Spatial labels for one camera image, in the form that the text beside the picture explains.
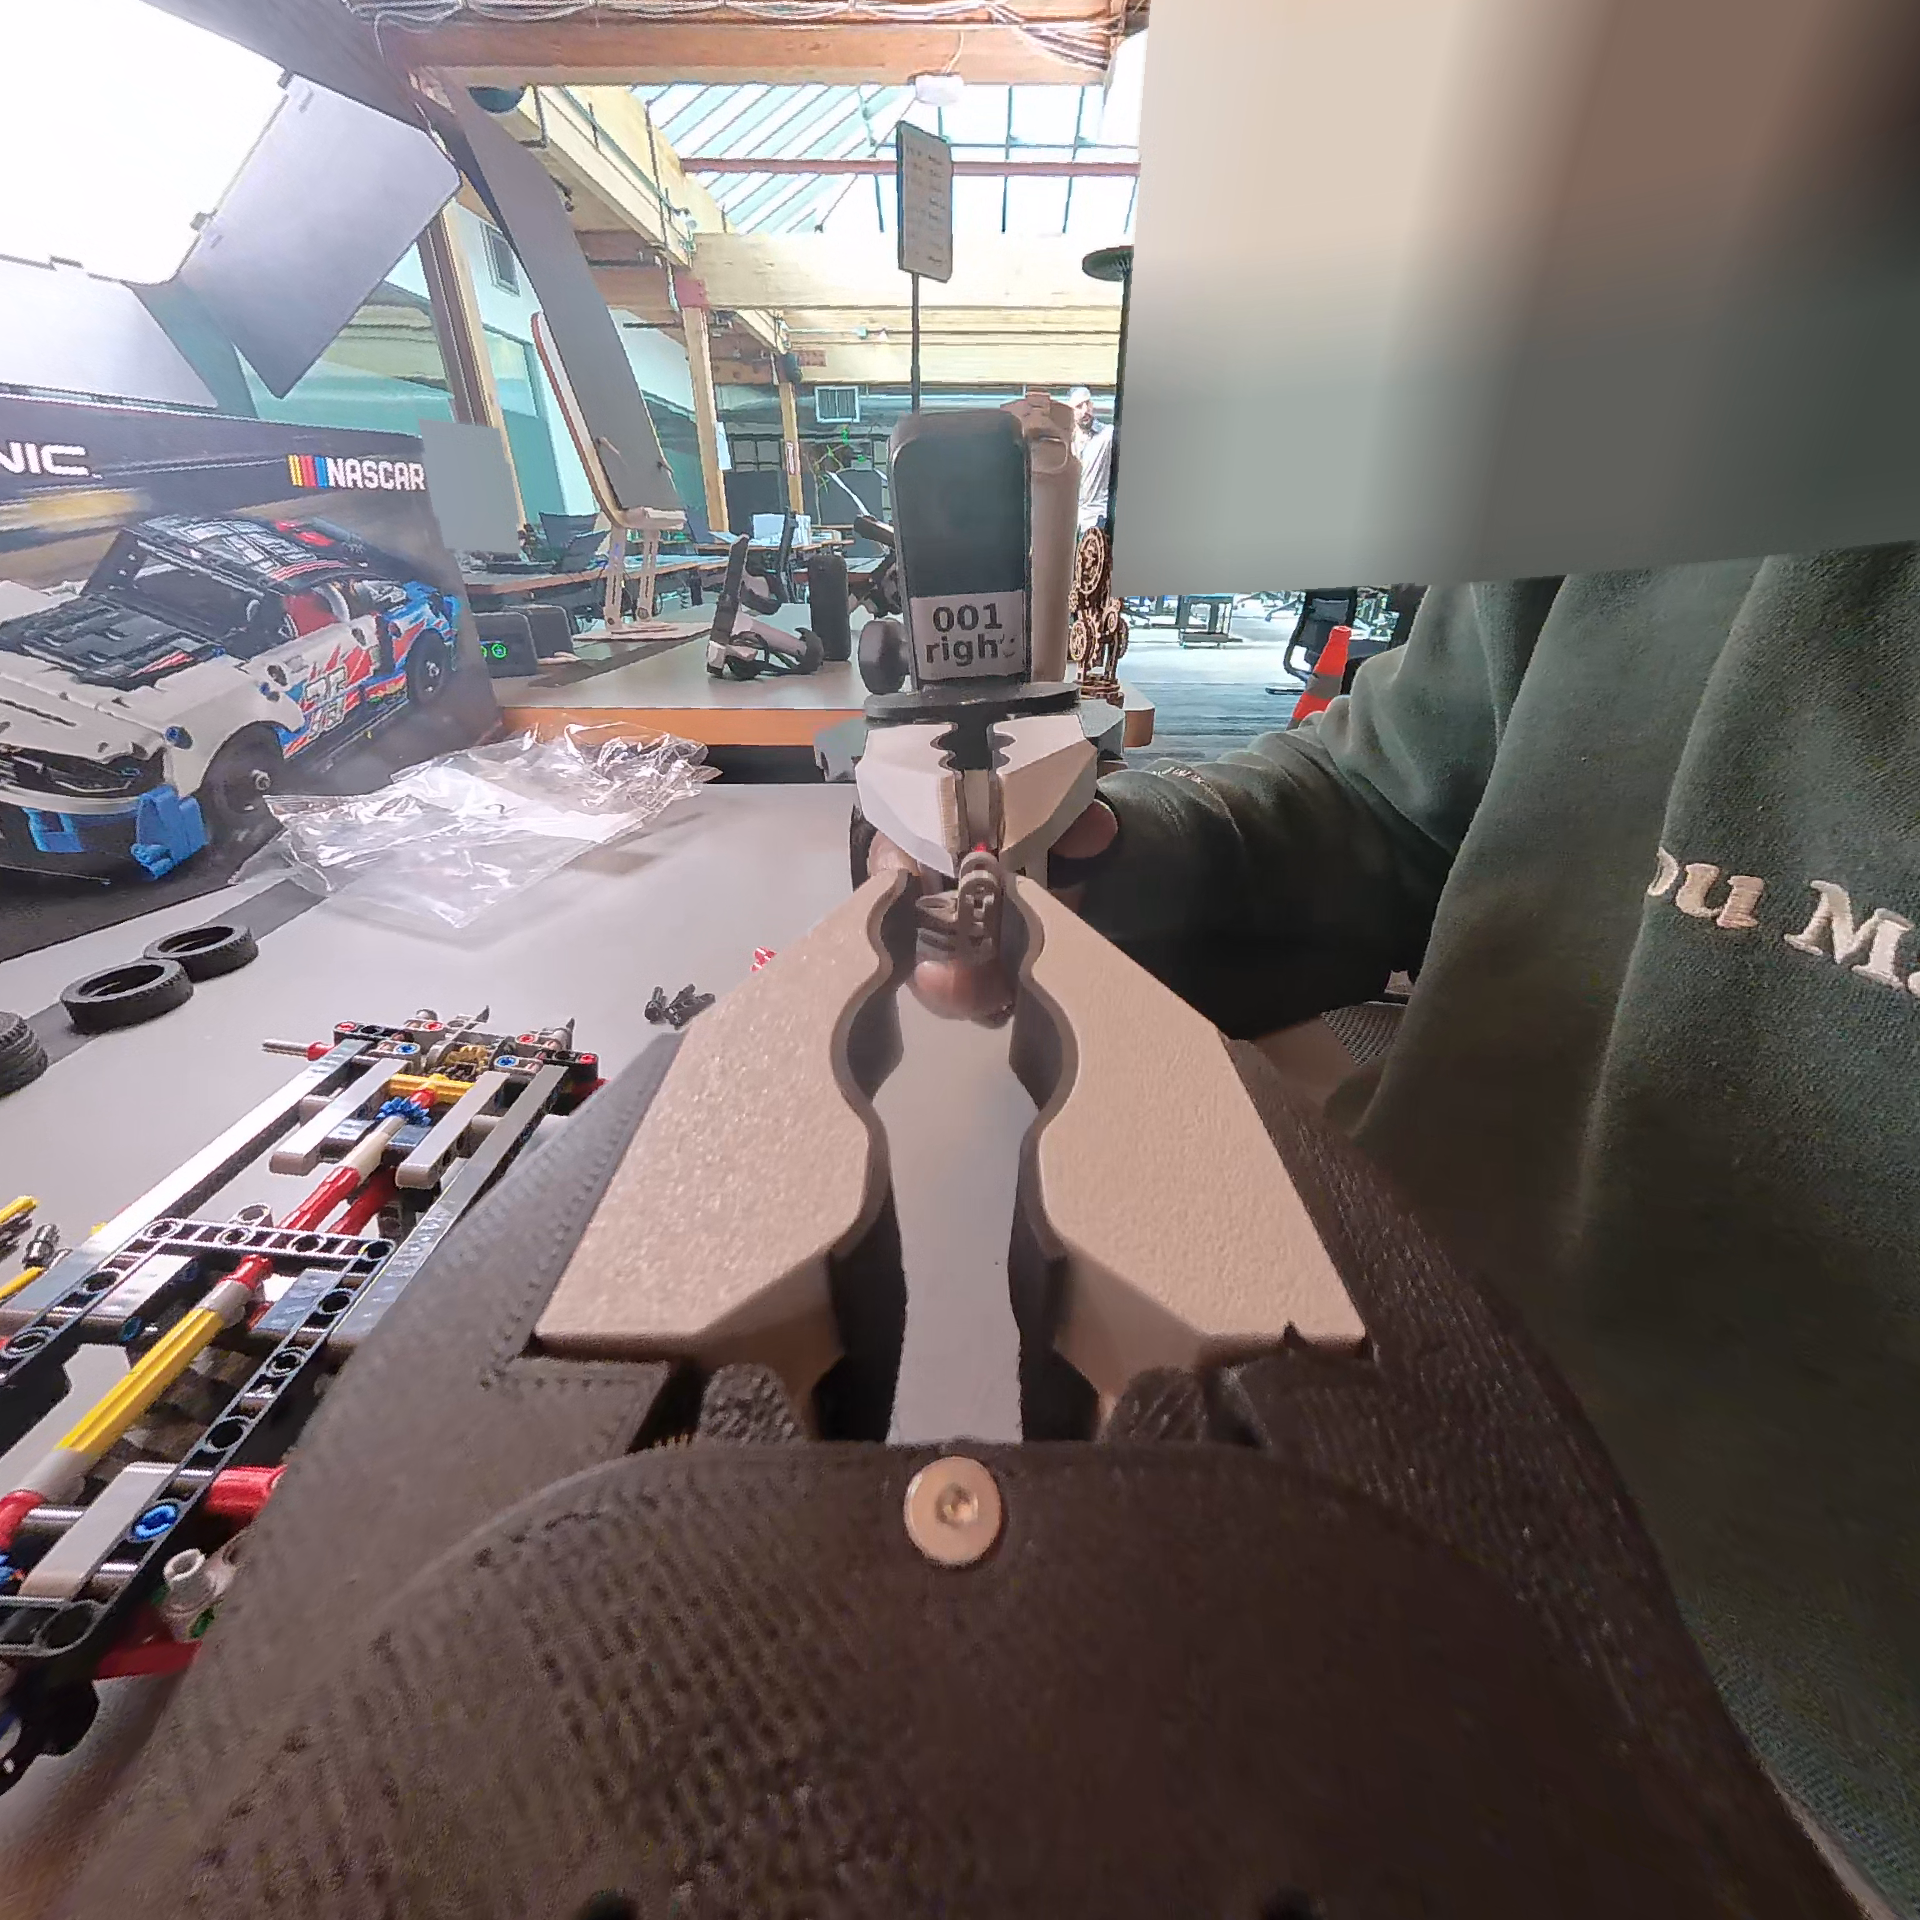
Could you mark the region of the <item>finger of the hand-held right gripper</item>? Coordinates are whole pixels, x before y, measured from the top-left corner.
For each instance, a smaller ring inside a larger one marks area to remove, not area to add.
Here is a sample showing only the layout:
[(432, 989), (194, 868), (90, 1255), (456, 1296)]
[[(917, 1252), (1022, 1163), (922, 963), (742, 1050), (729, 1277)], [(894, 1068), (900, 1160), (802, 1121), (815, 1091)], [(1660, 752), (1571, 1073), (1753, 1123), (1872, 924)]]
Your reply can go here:
[(968, 853), (964, 774), (950, 728), (870, 728), (855, 763), (864, 820), (920, 868), (956, 874)]
[(1048, 852), (1096, 797), (1096, 746), (1081, 719), (999, 719), (986, 743), (979, 842), (1006, 871), (1042, 874)]

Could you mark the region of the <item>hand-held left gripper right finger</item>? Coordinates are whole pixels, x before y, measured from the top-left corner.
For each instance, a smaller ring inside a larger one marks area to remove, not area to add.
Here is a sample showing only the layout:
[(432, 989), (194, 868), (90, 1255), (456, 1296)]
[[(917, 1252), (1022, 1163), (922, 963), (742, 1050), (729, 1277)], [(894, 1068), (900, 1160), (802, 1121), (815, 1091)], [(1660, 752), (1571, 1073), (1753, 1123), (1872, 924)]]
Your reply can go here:
[(1007, 1284), (1022, 1432), (1367, 1331), (1230, 1043), (1027, 878), (1007, 899), (1020, 1141)]

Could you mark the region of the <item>sign on pole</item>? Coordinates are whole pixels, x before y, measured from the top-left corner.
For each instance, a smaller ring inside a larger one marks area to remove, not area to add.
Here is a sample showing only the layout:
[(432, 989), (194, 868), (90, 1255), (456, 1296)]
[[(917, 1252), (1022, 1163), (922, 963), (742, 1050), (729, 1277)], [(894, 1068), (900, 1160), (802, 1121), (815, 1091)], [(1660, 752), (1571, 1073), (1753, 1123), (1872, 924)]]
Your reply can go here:
[(908, 119), (894, 127), (895, 258), (908, 275), (909, 412), (922, 409), (922, 281), (948, 284), (953, 253), (953, 155), (946, 137)]

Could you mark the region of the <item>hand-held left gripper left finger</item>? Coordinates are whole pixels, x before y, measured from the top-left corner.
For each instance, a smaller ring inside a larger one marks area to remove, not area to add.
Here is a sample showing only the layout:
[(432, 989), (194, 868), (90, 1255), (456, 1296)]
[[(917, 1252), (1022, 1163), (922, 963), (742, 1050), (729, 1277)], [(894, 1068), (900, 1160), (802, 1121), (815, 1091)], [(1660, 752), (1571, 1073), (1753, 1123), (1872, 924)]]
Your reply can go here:
[(900, 875), (865, 880), (684, 1035), (542, 1307), (542, 1353), (753, 1364), (817, 1432), (890, 1430), (895, 917)]

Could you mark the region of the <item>lego car chassis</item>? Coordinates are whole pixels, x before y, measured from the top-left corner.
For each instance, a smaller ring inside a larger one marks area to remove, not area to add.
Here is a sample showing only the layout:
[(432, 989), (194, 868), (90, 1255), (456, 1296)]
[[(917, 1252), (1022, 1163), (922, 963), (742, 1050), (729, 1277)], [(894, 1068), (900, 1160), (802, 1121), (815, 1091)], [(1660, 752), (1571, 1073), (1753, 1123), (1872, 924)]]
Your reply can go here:
[(3, 1476), (3, 1790), (88, 1735), (105, 1683), (194, 1664), (330, 1379), (604, 1082), (572, 1019), (421, 1010), (264, 1050), (297, 1071), (3, 1287), (5, 1445), (57, 1412), (86, 1349), (124, 1361)]

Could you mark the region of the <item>grey red lego connector assembly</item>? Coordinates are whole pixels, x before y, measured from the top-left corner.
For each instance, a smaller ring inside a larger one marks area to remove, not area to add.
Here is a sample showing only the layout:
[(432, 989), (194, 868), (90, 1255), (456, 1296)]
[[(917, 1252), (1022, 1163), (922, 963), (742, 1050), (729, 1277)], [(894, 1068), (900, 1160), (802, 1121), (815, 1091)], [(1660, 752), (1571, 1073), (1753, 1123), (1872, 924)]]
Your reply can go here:
[(997, 962), (1006, 874), (989, 847), (966, 852), (952, 883), (914, 906), (915, 962), (978, 969)]

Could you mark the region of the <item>clear plastic bag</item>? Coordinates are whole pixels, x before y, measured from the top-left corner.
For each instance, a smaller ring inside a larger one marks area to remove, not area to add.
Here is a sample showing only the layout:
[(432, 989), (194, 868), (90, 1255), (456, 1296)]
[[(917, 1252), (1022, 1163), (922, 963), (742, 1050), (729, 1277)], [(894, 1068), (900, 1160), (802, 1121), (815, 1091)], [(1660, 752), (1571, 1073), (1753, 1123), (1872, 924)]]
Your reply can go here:
[(720, 777), (675, 734), (517, 732), (355, 795), (282, 793), (264, 862), (345, 913), (461, 934), (585, 856), (617, 849)]

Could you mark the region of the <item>wooden table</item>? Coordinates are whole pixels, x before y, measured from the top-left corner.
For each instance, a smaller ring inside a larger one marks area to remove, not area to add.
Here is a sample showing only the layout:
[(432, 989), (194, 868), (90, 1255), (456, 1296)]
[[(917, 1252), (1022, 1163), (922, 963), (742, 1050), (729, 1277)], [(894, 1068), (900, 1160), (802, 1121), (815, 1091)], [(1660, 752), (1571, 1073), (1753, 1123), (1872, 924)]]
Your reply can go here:
[(709, 676), (708, 623), (704, 605), (663, 622), (659, 636), (580, 636), (568, 655), (534, 673), (491, 679), (499, 717), (540, 736), (582, 725), (641, 740), (675, 736), (708, 750), (810, 756), (821, 732), (861, 715), (868, 689), (854, 661), (748, 681)]

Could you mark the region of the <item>lego set box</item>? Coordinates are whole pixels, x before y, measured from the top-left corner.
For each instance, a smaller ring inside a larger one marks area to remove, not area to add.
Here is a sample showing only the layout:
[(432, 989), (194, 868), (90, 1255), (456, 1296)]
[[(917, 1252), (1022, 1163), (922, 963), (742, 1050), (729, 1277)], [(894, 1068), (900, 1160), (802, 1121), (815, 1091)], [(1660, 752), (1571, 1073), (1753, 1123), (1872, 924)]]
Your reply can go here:
[(158, 277), (3, 253), (3, 957), (225, 883), (497, 708), (444, 532), (457, 174), (275, 75)]

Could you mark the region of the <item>wooden gear model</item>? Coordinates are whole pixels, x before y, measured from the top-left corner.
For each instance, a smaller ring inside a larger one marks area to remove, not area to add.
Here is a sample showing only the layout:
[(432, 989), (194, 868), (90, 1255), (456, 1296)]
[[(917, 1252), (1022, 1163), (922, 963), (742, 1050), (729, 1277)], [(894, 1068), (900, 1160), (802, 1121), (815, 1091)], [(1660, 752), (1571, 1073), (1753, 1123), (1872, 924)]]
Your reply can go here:
[(1111, 592), (1111, 538), (1089, 525), (1076, 538), (1067, 599), (1067, 665), (1086, 699), (1121, 701), (1117, 665), (1127, 637), (1129, 622)]

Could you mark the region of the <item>black board on wooden easel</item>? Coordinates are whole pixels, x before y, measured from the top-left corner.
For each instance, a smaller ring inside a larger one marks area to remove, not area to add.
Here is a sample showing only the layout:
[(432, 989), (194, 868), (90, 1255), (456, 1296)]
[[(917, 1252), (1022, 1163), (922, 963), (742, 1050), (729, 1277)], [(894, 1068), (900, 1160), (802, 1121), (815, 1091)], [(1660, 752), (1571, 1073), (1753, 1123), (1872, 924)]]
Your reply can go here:
[(659, 542), (686, 530), (686, 514), (611, 309), (560, 188), (540, 160), (461, 86), (447, 89), (440, 127), (538, 295), (534, 337), (540, 365), (608, 523), (600, 569), (606, 636), (650, 636)]

